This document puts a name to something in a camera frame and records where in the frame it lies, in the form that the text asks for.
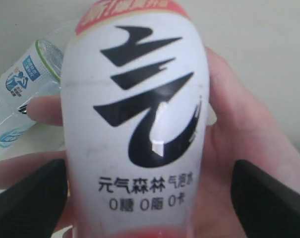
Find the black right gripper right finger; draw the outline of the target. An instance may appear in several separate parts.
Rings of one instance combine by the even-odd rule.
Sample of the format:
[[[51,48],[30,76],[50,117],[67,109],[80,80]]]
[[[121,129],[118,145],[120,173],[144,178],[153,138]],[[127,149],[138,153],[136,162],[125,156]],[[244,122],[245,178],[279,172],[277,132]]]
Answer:
[[[300,194],[247,160],[234,165],[233,207],[248,238],[300,238]]]

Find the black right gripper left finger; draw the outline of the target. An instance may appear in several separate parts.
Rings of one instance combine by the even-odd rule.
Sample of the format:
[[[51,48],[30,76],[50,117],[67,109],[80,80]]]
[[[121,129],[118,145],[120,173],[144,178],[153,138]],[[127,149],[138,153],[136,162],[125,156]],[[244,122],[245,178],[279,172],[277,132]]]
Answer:
[[[50,238],[67,201],[66,165],[54,159],[0,193],[0,238]]]

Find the person's open bare hand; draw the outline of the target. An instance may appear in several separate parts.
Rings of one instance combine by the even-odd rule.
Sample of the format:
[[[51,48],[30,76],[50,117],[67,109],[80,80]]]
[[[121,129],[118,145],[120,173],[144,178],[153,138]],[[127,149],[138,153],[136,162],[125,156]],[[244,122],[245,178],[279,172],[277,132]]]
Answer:
[[[217,120],[206,129],[202,174],[191,238],[246,238],[231,203],[234,163],[248,160],[300,194],[300,153],[267,107],[239,80],[227,62],[205,47],[210,72],[210,104]],[[59,95],[33,98],[35,122],[62,126]],[[25,154],[0,161],[0,189],[7,189],[65,151]]]

